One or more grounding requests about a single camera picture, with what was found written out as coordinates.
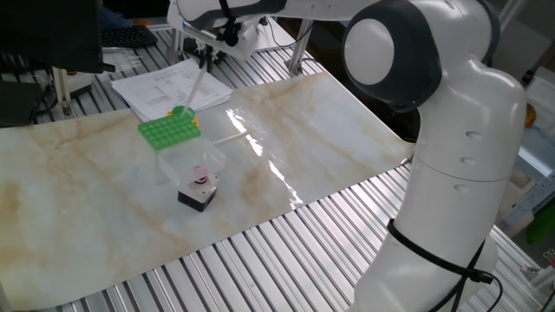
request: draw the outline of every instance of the table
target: table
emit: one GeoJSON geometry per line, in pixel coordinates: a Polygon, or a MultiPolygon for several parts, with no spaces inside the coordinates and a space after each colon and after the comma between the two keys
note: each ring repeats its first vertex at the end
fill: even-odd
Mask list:
{"type": "MultiPolygon", "coordinates": [[[[168,66],[170,29],[155,26],[152,31],[160,39],[157,46],[136,50],[144,67],[95,78],[90,93],[72,100],[78,116],[127,108],[111,90],[110,78],[168,66]]],[[[291,55],[292,49],[282,49],[255,53],[246,62],[228,58],[213,74],[230,88],[279,81],[289,77],[284,61],[291,55]]],[[[321,71],[317,63],[304,64],[305,74],[321,71]]],[[[61,118],[55,110],[36,123],[61,118]]],[[[102,292],[43,311],[345,310],[356,280],[385,238],[385,225],[399,209],[409,170],[410,164],[399,166],[102,292]]],[[[536,264],[499,230],[492,234],[499,246],[494,273],[506,292],[495,311],[538,310],[545,296],[519,273],[520,266],[536,264]]],[[[497,293],[496,286],[487,286],[459,311],[485,311],[497,293]]]]}

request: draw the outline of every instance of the marble-pattern mat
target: marble-pattern mat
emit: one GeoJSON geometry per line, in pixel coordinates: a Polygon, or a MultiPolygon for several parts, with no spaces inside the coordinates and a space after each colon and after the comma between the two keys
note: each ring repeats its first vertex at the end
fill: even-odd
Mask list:
{"type": "Polygon", "coordinates": [[[399,165],[396,137],[328,74],[198,113],[226,156],[203,213],[153,185],[130,110],[0,130],[0,281],[16,310],[87,296],[399,165]]]}

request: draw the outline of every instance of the transparent container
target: transparent container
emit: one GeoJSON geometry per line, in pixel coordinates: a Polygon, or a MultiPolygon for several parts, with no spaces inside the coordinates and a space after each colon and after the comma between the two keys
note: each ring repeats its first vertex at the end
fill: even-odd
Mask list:
{"type": "Polygon", "coordinates": [[[176,185],[187,185],[224,168],[225,155],[210,141],[197,138],[161,151],[160,169],[176,185]]]}

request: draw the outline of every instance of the cable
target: cable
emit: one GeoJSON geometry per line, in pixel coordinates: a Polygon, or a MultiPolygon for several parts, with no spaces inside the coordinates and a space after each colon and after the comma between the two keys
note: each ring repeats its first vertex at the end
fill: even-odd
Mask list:
{"type": "Polygon", "coordinates": [[[461,278],[456,285],[454,285],[454,287],[451,289],[451,291],[449,291],[449,293],[447,294],[447,296],[443,297],[443,299],[441,299],[440,302],[438,302],[431,310],[429,310],[428,312],[437,312],[439,311],[441,308],[443,308],[443,306],[445,306],[449,300],[451,300],[451,298],[453,298],[453,296],[455,296],[458,292],[459,289],[461,287],[464,287],[465,285],[465,281],[461,278]]]}
{"type": "MultiPolygon", "coordinates": [[[[268,17],[264,16],[261,18],[261,20],[266,19],[268,20],[268,17]]],[[[291,44],[286,44],[286,45],[281,45],[276,41],[276,37],[274,36],[274,28],[273,26],[271,26],[271,23],[268,21],[268,24],[270,25],[270,30],[271,30],[271,38],[274,40],[274,43],[276,43],[276,45],[278,47],[281,48],[289,48],[290,46],[292,46],[293,44],[297,44],[298,42],[300,42],[301,40],[303,40],[303,38],[306,37],[306,35],[308,35],[310,33],[310,31],[312,30],[312,27],[314,27],[314,23],[306,30],[306,32],[304,32],[304,34],[302,36],[300,36],[294,43],[291,44]]]]}
{"type": "Polygon", "coordinates": [[[460,286],[460,289],[457,291],[457,295],[454,298],[453,307],[451,308],[451,312],[457,312],[457,309],[459,308],[460,299],[462,298],[462,292],[464,291],[466,280],[467,279],[465,278],[462,281],[462,285],[460,286]]]}
{"type": "Polygon", "coordinates": [[[46,114],[47,112],[51,111],[52,108],[56,107],[56,105],[58,105],[58,99],[54,99],[54,101],[52,102],[52,104],[50,104],[49,107],[36,111],[35,116],[46,114]]]}
{"type": "Polygon", "coordinates": [[[499,280],[499,278],[497,278],[495,275],[482,271],[482,274],[490,276],[492,279],[495,280],[495,282],[499,285],[499,294],[497,295],[497,298],[495,299],[495,301],[493,302],[492,306],[489,307],[489,309],[487,310],[487,312],[492,312],[493,309],[495,308],[495,306],[497,306],[497,304],[500,302],[501,297],[503,296],[503,284],[501,283],[501,281],[499,280]]]}

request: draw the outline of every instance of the black cable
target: black cable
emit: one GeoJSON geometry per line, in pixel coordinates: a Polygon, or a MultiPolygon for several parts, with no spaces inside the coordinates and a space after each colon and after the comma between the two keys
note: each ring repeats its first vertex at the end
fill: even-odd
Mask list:
{"type": "Polygon", "coordinates": [[[281,45],[281,44],[279,44],[279,43],[276,41],[276,37],[274,36],[274,28],[273,28],[273,26],[271,26],[271,23],[270,23],[270,22],[268,22],[268,24],[270,25],[271,38],[274,40],[274,43],[276,43],[276,45],[277,45],[278,47],[281,47],[281,48],[289,48],[289,47],[292,46],[293,44],[296,44],[297,42],[300,42],[301,40],[303,40],[303,38],[304,38],[306,35],[308,35],[308,34],[310,33],[310,31],[312,30],[312,27],[314,27],[314,23],[313,23],[313,24],[306,30],[306,32],[305,32],[302,36],[300,36],[294,43],[281,45]]]}
{"type": "MultiPolygon", "coordinates": [[[[429,252],[428,250],[423,249],[421,246],[419,246],[418,244],[416,244],[415,242],[411,241],[410,239],[408,239],[408,237],[402,235],[402,233],[399,232],[399,230],[397,230],[397,228],[395,227],[395,220],[391,219],[389,220],[387,229],[389,231],[389,233],[399,241],[399,243],[403,244],[405,247],[409,248],[411,251],[413,251],[415,254],[417,254],[418,256],[428,260],[429,262],[445,269],[448,270],[450,272],[453,272],[455,274],[458,274],[462,277],[465,278],[470,278],[473,282],[477,282],[477,283],[491,283],[493,281],[493,279],[489,276],[486,276],[483,274],[483,271],[481,270],[475,270],[475,269],[468,269],[465,267],[461,267],[457,264],[454,263],[450,263],[449,261],[446,261],[444,259],[442,259],[441,257],[436,256],[435,254],[429,252]]],[[[482,245],[480,246],[480,248],[478,249],[477,254],[481,253],[482,250],[482,245]]]]}
{"type": "Polygon", "coordinates": [[[497,278],[495,275],[482,271],[482,273],[484,275],[488,275],[490,276],[492,279],[495,280],[495,282],[499,285],[499,294],[497,295],[497,298],[495,299],[495,301],[493,302],[492,306],[489,307],[489,309],[487,310],[487,312],[492,312],[493,309],[495,308],[495,306],[497,306],[497,304],[500,302],[501,297],[503,296],[503,284],[501,283],[501,281],[499,280],[499,278],[497,278]]]}
{"type": "MultiPolygon", "coordinates": [[[[472,258],[472,260],[470,261],[470,263],[467,266],[467,269],[473,269],[474,266],[476,265],[476,263],[478,262],[478,259],[480,259],[480,255],[482,250],[484,249],[484,243],[482,243],[482,245],[479,247],[478,251],[476,252],[476,254],[474,254],[474,257],[472,258]]],[[[467,282],[468,276],[462,276],[460,278],[460,280],[457,282],[456,285],[454,285],[454,287],[451,289],[451,291],[449,291],[449,293],[447,294],[447,296],[445,296],[440,302],[438,302],[432,309],[430,309],[428,312],[437,312],[439,311],[441,308],[443,308],[443,306],[445,306],[449,300],[451,300],[455,295],[455,299],[454,299],[454,304],[453,307],[451,308],[451,311],[454,312],[457,310],[457,308],[459,307],[459,302],[460,299],[462,297],[462,291],[465,288],[465,283],[467,282]]]]}
{"type": "Polygon", "coordinates": [[[52,102],[52,104],[50,104],[49,107],[36,111],[35,116],[46,114],[47,112],[51,111],[52,108],[56,107],[56,105],[58,105],[58,99],[54,99],[54,101],[52,102]]]}

